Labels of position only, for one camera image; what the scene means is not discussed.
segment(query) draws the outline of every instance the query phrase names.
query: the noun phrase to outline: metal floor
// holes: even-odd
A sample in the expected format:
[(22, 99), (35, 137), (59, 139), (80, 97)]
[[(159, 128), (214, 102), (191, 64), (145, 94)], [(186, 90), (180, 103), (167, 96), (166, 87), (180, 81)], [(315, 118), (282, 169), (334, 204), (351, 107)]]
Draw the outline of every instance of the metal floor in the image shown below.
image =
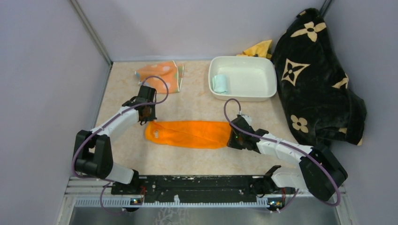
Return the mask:
[(70, 225), (338, 225), (335, 208), (296, 198), (281, 214), (250, 208), (142, 208), (113, 216), (101, 208), (75, 207)]

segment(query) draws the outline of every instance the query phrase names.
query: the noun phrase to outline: yellow cloth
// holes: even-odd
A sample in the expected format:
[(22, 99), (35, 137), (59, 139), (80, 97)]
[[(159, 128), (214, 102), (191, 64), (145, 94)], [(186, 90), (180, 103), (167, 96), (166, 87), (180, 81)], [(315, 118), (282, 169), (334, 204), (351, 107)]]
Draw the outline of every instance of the yellow cloth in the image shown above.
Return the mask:
[(238, 54), (237, 56), (255, 56), (270, 59), (271, 54), (268, 51), (271, 49), (272, 40), (262, 41)]
[(145, 138), (157, 144), (194, 148), (218, 149), (227, 146), (231, 127), (216, 121), (162, 121), (148, 123)]

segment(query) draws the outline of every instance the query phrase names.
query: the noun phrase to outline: light blue cloth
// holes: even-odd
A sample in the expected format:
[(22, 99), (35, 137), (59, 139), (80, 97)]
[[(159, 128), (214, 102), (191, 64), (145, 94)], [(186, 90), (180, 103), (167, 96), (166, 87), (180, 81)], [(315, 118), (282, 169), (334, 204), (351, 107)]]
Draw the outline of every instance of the light blue cloth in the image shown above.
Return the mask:
[(217, 94), (228, 94), (227, 76), (224, 74), (215, 75), (212, 78), (213, 91)]

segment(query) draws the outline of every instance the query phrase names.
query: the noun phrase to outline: folded cloth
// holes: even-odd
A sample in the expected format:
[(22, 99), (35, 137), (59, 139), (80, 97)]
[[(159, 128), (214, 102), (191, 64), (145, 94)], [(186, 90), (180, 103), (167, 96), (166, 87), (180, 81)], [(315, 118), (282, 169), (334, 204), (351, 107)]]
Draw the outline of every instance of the folded cloth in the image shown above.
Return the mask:
[(215, 75), (212, 78), (213, 91), (218, 94), (228, 94), (227, 76), (224, 74)]
[[(139, 79), (139, 85), (149, 76), (158, 76), (166, 82), (169, 93), (178, 93), (183, 82), (184, 66), (182, 64), (177, 65), (174, 61), (162, 62), (147, 65), (135, 71), (135, 75)], [(166, 87), (159, 79), (149, 78), (144, 85), (155, 88), (160, 94), (166, 94)]]
[(157, 144), (195, 149), (227, 146), (231, 127), (216, 121), (162, 121), (148, 123), (145, 138)]
[(268, 52), (271, 49), (272, 40), (262, 41), (238, 54), (237, 56), (254, 56), (270, 59), (272, 57)]

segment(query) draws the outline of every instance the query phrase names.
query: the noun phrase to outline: orange sock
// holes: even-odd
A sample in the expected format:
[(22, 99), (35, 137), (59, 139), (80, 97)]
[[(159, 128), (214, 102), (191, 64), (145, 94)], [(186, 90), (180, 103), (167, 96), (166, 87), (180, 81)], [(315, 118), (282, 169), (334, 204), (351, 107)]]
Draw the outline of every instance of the orange sock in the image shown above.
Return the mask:
[(227, 146), (231, 127), (228, 122), (163, 121), (148, 123), (145, 138), (157, 144), (194, 148), (218, 149)]

